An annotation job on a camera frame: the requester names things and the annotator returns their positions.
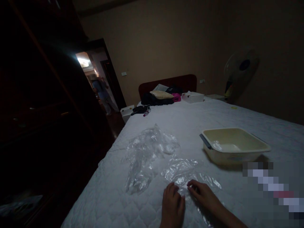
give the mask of floor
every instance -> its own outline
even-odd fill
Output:
[[[111,116],[107,116],[107,119],[111,129],[111,135],[106,136],[106,138],[103,140],[105,142],[108,142],[106,147],[104,147],[104,145],[97,146],[95,149],[96,152],[90,159],[91,162],[88,162],[82,174],[77,178],[77,181],[72,186],[73,191],[65,193],[62,199],[60,199],[60,204],[58,204],[53,210],[52,215],[50,215],[43,224],[40,224],[42,227],[61,226],[74,202],[78,199],[79,195],[82,193],[83,189],[97,169],[98,163],[105,157],[107,151],[110,149],[125,125],[120,112],[113,113]]]

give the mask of left hand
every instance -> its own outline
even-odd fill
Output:
[[[170,183],[164,190],[160,228],[177,228],[183,225],[185,197],[180,196],[178,189],[174,183]]]

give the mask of nightstand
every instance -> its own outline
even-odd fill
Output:
[[[205,97],[209,97],[211,99],[225,101],[225,96],[218,95],[218,94],[209,94],[209,95],[205,95]]]

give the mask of clear plastic bag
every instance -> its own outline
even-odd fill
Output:
[[[30,196],[18,202],[0,206],[0,217],[20,219],[36,208],[43,196]]]
[[[210,213],[204,211],[203,208],[195,204],[187,189],[187,183],[192,179],[208,184],[213,191],[222,189],[222,186],[216,179],[204,174],[203,171],[203,161],[177,159],[173,156],[173,158],[170,159],[168,166],[162,171],[161,175],[165,177],[166,180],[174,182],[175,185],[179,187],[178,192],[185,196],[187,208],[195,207],[197,211],[202,214],[207,227],[213,227],[213,224],[210,222]]]
[[[147,189],[157,175],[152,162],[157,158],[164,158],[164,154],[173,154],[179,147],[177,139],[162,132],[157,124],[130,140],[127,155],[121,160],[130,164],[126,192],[134,194]]]

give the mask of right hand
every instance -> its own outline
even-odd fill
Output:
[[[196,200],[211,213],[214,213],[217,209],[223,206],[207,184],[191,180],[188,182],[187,186],[191,195],[193,195]]]

